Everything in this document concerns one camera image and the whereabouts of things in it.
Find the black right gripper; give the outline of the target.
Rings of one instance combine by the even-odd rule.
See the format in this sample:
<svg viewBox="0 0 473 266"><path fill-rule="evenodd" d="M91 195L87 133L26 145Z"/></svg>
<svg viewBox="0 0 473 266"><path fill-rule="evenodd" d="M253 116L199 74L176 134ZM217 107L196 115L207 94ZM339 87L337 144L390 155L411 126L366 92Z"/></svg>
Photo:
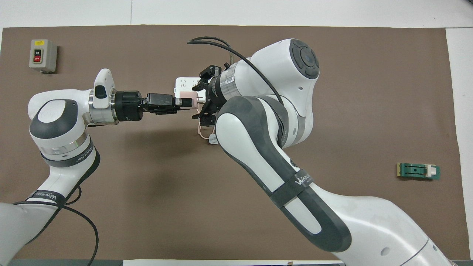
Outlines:
<svg viewBox="0 0 473 266"><path fill-rule="evenodd" d="M216 123L216 116L214 113L220 111L224 104L224 96L220 87L220 74L222 68L215 65L210 65L200 72L200 80L191 89L193 91L207 90L210 103L205 103L202 110L193 115L192 119L198 119L200 126L210 127ZM173 109L165 111L166 115L177 113L181 110L190 110L194 108L193 102L178 102L173 104Z"/></svg>

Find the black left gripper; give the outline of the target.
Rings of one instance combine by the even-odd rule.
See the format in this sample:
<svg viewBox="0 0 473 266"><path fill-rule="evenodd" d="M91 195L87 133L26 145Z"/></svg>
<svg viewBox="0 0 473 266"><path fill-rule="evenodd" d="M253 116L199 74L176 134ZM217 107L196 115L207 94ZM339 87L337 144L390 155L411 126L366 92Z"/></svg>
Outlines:
<svg viewBox="0 0 473 266"><path fill-rule="evenodd" d="M173 109L175 98L172 95L148 93L143 98L139 91L117 91L114 110L119 121L140 121L144 112L165 115Z"/></svg>

